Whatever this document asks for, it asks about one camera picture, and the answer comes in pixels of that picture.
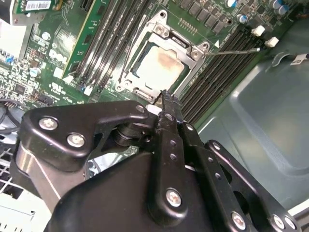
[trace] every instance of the gray metal panel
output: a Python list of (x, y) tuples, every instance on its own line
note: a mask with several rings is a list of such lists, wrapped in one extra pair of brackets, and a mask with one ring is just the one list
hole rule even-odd
[[(277, 52), (309, 53), (308, 22), (296, 24)], [(199, 129), (203, 142), (218, 140), (287, 209), (309, 198), (309, 61), (290, 63), (258, 64)]]

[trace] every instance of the motherboard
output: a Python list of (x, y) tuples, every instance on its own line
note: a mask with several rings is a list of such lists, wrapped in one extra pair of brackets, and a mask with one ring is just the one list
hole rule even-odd
[(146, 105), (168, 89), (192, 123), (278, 43), (297, 7), (281, 0), (11, 4), (12, 18), (0, 21), (1, 98), (25, 110), (119, 100)]

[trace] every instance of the barcode label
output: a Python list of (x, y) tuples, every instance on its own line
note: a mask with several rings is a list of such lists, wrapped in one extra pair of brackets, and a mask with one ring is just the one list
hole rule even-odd
[(52, 1), (27, 1), (26, 11), (49, 9)]

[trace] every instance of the silver screw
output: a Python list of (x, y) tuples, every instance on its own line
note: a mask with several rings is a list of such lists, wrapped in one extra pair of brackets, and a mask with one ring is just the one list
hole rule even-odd
[(145, 112), (144, 107), (142, 107), (141, 105), (137, 105), (137, 106), (136, 106), (136, 109), (137, 109), (138, 111), (140, 111), (141, 113), (144, 113), (144, 112)]
[(156, 33), (158, 33), (159, 35), (162, 35), (163, 32), (164, 32), (164, 29), (162, 26), (157, 26), (156, 29), (155, 29)]
[(170, 115), (170, 114), (165, 114), (165, 117), (166, 117), (168, 120), (170, 120), (170, 121), (173, 120), (173, 116)]
[(287, 216), (284, 217), (284, 220), (293, 230), (296, 230), (296, 225), (292, 222), (292, 220), (290, 220)]
[(166, 191), (166, 199), (170, 203), (171, 206), (178, 207), (182, 204), (182, 199), (178, 192), (168, 189)]
[(213, 142), (212, 145), (213, 145), (214, 148), (216, 148), (217, 150), (220, 150), (220, 146), (219, 146), (216, 142)]
[(189, 130), (191, 130), (191, 131), (194, 130), (193, 126), (191, 126), (190, 124), (187, 124), (187, 128), (188, 128)]
[(231, 217), (239, 229), (244, 230), (246, 228), (246, 223), (239, 213), (233, 212)]
[(277, 215), (273, 215), (273, 218), (274, 218), (274, 221), (276, 223), (276, 225), (280, 228), (280, 229), (284, 229), (285, 226), (284, 226), (284, 223), (283, 221), (280, 219), (280, 217), (278, 217)]
[(49, 117), (42, 118), (39, 121), (39, 125), (42, 129), (49, 131), (52, 131), (58, 127), (58, 123), (56, 122), (56, 120)]
[(82, 147), (85, 144), (85, 139), (80, 134), (70, 134), (67, 137), (68, 144), (73, 147)]
[(198, 58), (198, 52), (197, 52), (197, 51), (192, 52), (192, 57), (193, 57), (193, 58)]

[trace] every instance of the ram slot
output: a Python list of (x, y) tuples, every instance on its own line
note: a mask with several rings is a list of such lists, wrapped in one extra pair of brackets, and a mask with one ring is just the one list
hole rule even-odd
[(123, 51), (127, 47), (129, 41), (134, 37), (135, 32), (137, 31), (137, 28), (140, 24), (140, 21), (145, 13), (145, 11), (148, 9), (150, 3), (153, 0), (141, 0), (139, 4), (137, 5), (136, 9), (132, 11), (132, 13), (129, 15), (129, 23), (126, 28), (124, 28), (123, 34), (121, 34), (121, 37), (115, 47), (115, 49), (112, 51), (112, 60), (109, 62), (109, 66), (105, 68), (105, 66), (102, 65), (101, 69), (97, 73), (97, 77), (100, 78), (100, 82), (98, 84), (98, 90), (102, 91), (107, 84), (112, 72), (117, 66), (117, 63), (119, 62), (119, 59), (123, 55)]
[(110, 28), (111, 23), (115, 18), (118, 7), (121, 5), (122, 2), (123, 1), (121, 0), (115, 0), (111, 1), (111, 3), (109, 4), (106, 14), (104, 14), (104, 17), (100, 22), (99, 28), (86, 52), (86, 55), (80, 63), (79, 67), (77, 68), (77, 73), (79, 76), (85, 77), (86, 72), (88, 71), (90, 65), (93, 63), (93, 60), (96, 57), (95, 55), (99, 46), (102, 44), (102, 41), (106, 36), (106, 32)]
[(106, 64), (109, 58), (110, 50), (114, 47), (114, 44), (118, 39), (119, 32), (121, 31), (122, 25), (125, 23), (128, 11), (129, 7), (127, 6), (127, 4), (122, 4), (120, 6), (120, 9), (117, 11), (116, 19), (111, 25), (111, 30), (108, 31), (105, 40), (103, 40), (96, 53), (92, 65), (89, 67), (88, 72), (86, 73), (86, 85), (93, 85), (95, 83), (97, 70), (102, 64)]
[[(246, 30), (236, 31), (221, 50), (247, 50), (262, 45)], [(195, 123), (236, 79), (256, 54), (223, 55), (214, 57), (203, 74), (182, 98), (185, 120)]]

